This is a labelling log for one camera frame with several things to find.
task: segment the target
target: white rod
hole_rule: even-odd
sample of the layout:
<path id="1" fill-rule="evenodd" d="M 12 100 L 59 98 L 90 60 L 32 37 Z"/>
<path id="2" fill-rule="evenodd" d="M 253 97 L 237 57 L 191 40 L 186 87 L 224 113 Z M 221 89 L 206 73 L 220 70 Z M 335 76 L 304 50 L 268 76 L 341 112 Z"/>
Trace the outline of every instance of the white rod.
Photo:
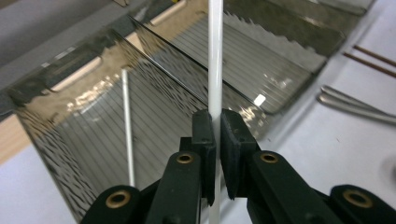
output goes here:
<path id="1" fill-rule="evenodd" d="M 217 143 L 215 201 L 209 208 L 209 223 L 219 224 L 220 216 L 220 115 L 222 93 L 222 16 L 223 1 L 209 0 L 209 113 Z"/>
<path id="2" fill-rule="evenodd" d="M 122 94 L 124 102 L 125 136 L 128 152 L 129 185 L 134 187 L 134 148 L 132 143 L 131 110 L 129 107 L 128 72 L 122 69 Z"/>

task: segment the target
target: screw hole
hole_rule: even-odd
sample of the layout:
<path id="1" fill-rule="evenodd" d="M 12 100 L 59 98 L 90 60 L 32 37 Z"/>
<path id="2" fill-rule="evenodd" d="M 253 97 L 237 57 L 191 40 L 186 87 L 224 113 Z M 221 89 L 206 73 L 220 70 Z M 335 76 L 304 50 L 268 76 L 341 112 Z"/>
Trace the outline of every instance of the screw hole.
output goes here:
<path id="1" fill-rule="evenodd" d="M 112 193 L 106 199 L 106 206 L 109 208 L 119 208 L 127 204 L 131 199 L 131 194 L 122 189 Z"/>
<path id="2" fill-rule="evenodd" d="M 276 163 L 278 158 L 276 155 L 271 154 L 271 153 L 262 153 L 260 156 L 262 161 L 268 162 L 268 163 Z"/>
<path id="3" fill-rule="evenodd" d="M 177 162 L 182 164 L 187 164 L 193 161 L 193 157 L 190 154 L 182 154 L 177 157 Z"/>
<path id="4" fill-rule="evenodd" d="M 344 198 L 358 207 L 370 208 L 373 207 L 373 201 L 359 190 L 347 189 L 343 193 Z"/>

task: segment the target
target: black clamp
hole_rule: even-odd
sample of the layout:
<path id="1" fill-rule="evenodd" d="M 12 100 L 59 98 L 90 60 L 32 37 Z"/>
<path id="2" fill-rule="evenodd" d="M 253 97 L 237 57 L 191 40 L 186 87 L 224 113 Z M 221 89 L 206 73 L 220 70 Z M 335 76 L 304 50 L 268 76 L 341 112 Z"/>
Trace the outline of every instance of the black clamp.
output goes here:
<path id="1" fill-rule="evenodd" d="M 273 151 L 261 151 L 242 117 L 221 114 L 220 160 L 229 197 L 247 198 L 253 223 L 396 223 L 396 211 L 373 193 L 343 185 L 330 196 L 308 186 Z M 163 178 L 146 189 L 103 192 L 81 223 L 200 223 L 201 199 L 215 199 L 216 142 L 207 110 L 192 117 L 192 137 L 180 139 Z"/>

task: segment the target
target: white surface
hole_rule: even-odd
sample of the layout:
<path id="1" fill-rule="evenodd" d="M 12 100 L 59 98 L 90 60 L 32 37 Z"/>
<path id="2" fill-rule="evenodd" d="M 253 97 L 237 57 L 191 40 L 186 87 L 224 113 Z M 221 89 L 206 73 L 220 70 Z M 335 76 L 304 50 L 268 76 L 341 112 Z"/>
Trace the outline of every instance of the white surface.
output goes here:
<path id="1" fill-rule="evenodd" d="M 327 84 L 396 114 L 396 78 L 341 55 L 357 43 L 396 61 L 394 8 L 396 1 L 377 1 L 344 49 L 260 144 L 282 154 L 315 189 L 328 194 L 335 185 L 353 184 L 396 208 L 396 127 L 348 115 L 315 100 L 319 87 Z M 0 167 L 0 186 L 0 223 L 73 223 L 31 147 Z M 221 223 L 249 221 L 244 201 L 226 203 L 221 211 Z"/>
<path id="2" fill-rule="evenodd" d="M 0 223 L 76 223 L 33 146 L 0 166 Z"/>
<path id="3" fill-rule="evenodd" d="M 1 8 L 0 90 L 144 2 L 18 0 Z"/>
<path id="4" fill-rule="evenodd" d="M 220 210 L 220 115 L 222 102 L 222 35 L 223 1 L 209 0 L 209 113 L 212 117 L 213 132 L 217 143 L 215 201 L 209 207 L 209 223 L 219 224 Z"/>

